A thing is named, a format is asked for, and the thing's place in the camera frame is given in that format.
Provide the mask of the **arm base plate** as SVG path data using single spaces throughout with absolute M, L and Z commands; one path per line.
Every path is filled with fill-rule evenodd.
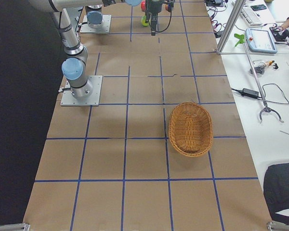
M 111 15 L 103 14 L 103 18 L 99 24 L 90 23 L 87 15 L 84 16 L 80 26 L 82 34 L 108 34 L 110 32 Z
M 103 76 L 87 76 L 82 88 L 72 88 L 68 81 L 63 88 L 61 106 L 99 106 Z

